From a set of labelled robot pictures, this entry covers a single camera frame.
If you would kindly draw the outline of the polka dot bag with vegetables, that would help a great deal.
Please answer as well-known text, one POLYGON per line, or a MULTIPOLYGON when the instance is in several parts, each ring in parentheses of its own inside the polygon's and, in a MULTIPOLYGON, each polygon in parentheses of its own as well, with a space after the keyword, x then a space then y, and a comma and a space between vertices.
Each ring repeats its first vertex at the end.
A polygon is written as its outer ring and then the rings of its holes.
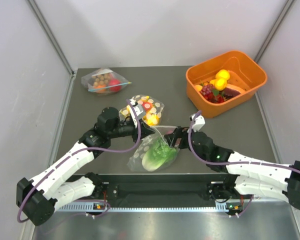
POLYGON ((132 172, 155 172, 171 165, 179 153, 179 143, 170 147, 164 135, 173 133, 175 126, 158 125, 150 128, 154 131, 142 139, 141 144, 129 158, 128 168, 132 172))

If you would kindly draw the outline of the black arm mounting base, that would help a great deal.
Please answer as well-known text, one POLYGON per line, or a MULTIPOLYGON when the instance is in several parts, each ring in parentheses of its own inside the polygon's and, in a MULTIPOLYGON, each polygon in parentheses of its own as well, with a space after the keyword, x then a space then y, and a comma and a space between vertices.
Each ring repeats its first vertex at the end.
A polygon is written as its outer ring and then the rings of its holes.
POLYGON ((202 207, 240 199, 227 174, 100 174, 93 197, 114 207, 202 207))

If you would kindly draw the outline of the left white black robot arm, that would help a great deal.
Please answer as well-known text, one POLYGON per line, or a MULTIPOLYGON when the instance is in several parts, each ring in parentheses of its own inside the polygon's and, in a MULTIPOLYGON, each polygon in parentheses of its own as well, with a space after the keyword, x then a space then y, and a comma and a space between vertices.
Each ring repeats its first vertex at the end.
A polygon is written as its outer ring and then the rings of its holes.
POLYGON ((25 214, 35 226, 40 226, 63 206, 88 196, 96 199, 103 194, 102 182, 94 173, 87 173, 73 182, 67 180, 103 152, 112 152, 112 139, 131 136, 137 147, 142 138, 154 134, 143 121, 146 111, 142 105, 129 105, 128 110, 129 120, 120 120, 116 108, 104 108, 94 127, 85 132, 61 159, 30 180, 22 178, 17 183, 19 223, 23 223, 21 214, 25 214))

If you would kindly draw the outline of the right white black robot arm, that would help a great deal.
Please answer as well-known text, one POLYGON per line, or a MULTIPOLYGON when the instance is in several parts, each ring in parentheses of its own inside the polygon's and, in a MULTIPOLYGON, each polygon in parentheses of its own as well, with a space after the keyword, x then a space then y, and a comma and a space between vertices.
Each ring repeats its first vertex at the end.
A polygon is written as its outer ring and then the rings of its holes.
POLYGON ((211 170, 234 176, 223 185, 229 198, 257 195, 289 203, 300 210, 300 161, 279 164, 258 160, 214 144, 202 131, 177 127, 164 135, 171 147, 189 149, 211 170))

